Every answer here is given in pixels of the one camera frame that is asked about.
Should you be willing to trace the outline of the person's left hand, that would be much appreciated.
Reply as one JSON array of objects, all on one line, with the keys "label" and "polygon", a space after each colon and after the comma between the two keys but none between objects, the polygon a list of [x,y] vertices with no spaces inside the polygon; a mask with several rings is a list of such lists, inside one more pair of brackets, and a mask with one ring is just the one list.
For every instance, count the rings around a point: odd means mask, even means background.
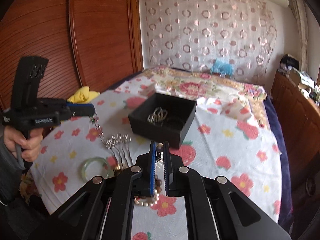
[{"label": "person's left hand", "polygon": [[41,141],[43,129],[37,128],[30,131],[30,138],[26,139],[24,135],[11,126],[5,126],[3,132],[3,141],[6,148],[17,158],[15,150],[16,144],[23,149],[22,158],[27,162],[33,162],[37,159],[41,150]]}]

